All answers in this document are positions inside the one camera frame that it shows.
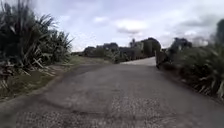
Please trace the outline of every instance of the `bush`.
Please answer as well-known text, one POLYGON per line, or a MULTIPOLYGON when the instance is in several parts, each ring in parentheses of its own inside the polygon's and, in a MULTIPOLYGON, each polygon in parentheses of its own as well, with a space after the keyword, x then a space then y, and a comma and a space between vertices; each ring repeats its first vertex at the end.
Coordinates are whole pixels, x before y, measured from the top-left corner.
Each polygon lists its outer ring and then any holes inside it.
POLYGON ((146 40, 142 40, 143 42, 143 53, 147 57, 155 56, 155 51, 161 50, 160 43, 154 38, 148 38, 146 40))
POLYGON ((224 46, 208 45, 186 49, 175 57, 179 74, 193 88, 208 95, 224 96, 224 46))
POLYGON ((146 56, 142 53, 140 42, 135 43, 133 47, 119 47, 116 43, 106 43, 101 46, 87 47, 83 51, 86 57, 97 57, 110 60, 114 63, 120 63, 130 60, 142 59, 146 56))
POLYGON ((56 62, 67 57, 71 45, 68 35, 53 28, 49 15, 40 18, 18 0, 16 5, 3 4, 0 11, 0 59, 9 60, 22 68, 56 62))

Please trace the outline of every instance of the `grass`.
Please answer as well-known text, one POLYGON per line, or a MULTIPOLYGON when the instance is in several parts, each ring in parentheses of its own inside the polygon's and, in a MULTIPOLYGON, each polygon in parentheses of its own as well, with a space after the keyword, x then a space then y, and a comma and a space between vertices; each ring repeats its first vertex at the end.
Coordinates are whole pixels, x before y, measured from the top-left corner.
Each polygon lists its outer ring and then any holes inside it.
POLYGON ((71 56, 68 62, 57 63, 46 66, 45 69, 30 71, 29 75, 19 74, 9 78, 8 86, 10 90, 0 89, 0 102, 12 99, 22 94, 27 94, 33 90, 47 85, 56 76, 71 70, 80 65, 109 64, 109 61, 96 58, 86 58, 71 56))

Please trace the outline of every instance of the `cloud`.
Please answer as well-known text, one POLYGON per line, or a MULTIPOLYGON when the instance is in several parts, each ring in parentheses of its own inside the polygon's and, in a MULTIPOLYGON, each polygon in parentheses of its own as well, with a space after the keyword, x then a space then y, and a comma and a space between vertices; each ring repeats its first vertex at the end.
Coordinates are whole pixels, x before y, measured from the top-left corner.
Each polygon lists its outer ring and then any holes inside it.
POLYGON ((139 20, 117 20, 115 22, 117 31, 126 34, 140 34, 143 30, 147 28, 147 24, 139 20))
POLYGON ((83 33, 83 32, 77 32, 74 33, 75 37, 72 42, 75 49, 73 51, 82 51, 87 46, 96 46, 97 45, 97 39, 92 33, 83 33))
POLYGON ((123 42, 125 45, 127 45, 126 43, 131 40, 131 38, 129 37, 114 37, 111 38, 111 42, 123 42))
POLYGON ((195 1, 187 5, 182 15, 182 21, 173 24, 171 31, 179 36, 208 38, 216 31, 216 24, 223 17, 222 0, 195 1))
POLYGON ((94 23, 104 23, 104 22, 106 22, 107 20, 109 20, 108 17, 95 17, 95 18, 93 19, 93 22, 94 22, 94 23))
POLYGON ((71 15, 62 15, 59 17, 59 22, 60 23, 64 23, 64 22, 67 22, 71 19, 71 15))

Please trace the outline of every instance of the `tall grass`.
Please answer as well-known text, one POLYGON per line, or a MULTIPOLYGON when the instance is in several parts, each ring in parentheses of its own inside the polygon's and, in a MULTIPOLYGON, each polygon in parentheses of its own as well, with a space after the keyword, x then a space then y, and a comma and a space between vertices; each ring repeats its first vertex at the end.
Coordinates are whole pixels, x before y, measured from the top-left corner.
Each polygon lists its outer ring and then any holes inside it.
POLYGON ((0 79, 5 80, 9 68, 4 67, 8 65, 26 71, 68 58, 68 34, 55 29, 50 15, 38 18, 29 5, 28 0, 1 3, 0 79))

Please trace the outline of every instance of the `roadside vegetation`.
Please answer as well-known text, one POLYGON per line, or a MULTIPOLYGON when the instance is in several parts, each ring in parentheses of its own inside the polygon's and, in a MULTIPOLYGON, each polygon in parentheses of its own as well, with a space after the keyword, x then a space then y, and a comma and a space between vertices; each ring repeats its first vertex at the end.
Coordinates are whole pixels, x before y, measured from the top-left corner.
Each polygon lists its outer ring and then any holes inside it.
POLYGON ((167 51, 173 51, 162 67, 174 71, 190 87, 200 93, 224 98, 224 20, 217 24, 215 37, 207 45, 194 47, 174 41, 167 51))
POLYGON ((76 65, 105 62, 72 56, 69 35, 29 5, 29 0, 1 5, 0 101, 38 89, 76 65))
POLYGON ((82 53, 77 54, 91 58, 103 58, 112 63, 120 63, 153 57, 155 56, 154 51, 160 48, 160 43, 154 38, 141 41, 133 39, 128 47, 120 47, 117 43, 105 43, 96 47, 89 46, 82 53))

